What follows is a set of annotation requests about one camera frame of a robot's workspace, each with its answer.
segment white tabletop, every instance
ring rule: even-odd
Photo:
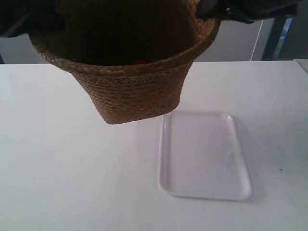
[[[308,75],[293,61],[195,63],[180,110],[235,116],[253,196],[158,187],[161,118],[107,125],[73,77],[0,65],[1,231],[306,231]]]

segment clear plastic tray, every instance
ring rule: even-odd
[[[252,194],[233,118],[226,113],[163,116],[160,186],[174,196],[244,200]]]

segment braided seagrass basket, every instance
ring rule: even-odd
[[[220,21],[197,20],[197,0],[61,0],[63,31],[30,39],[51,64],[70,72],[109,124],[174,110],[194,61]]]

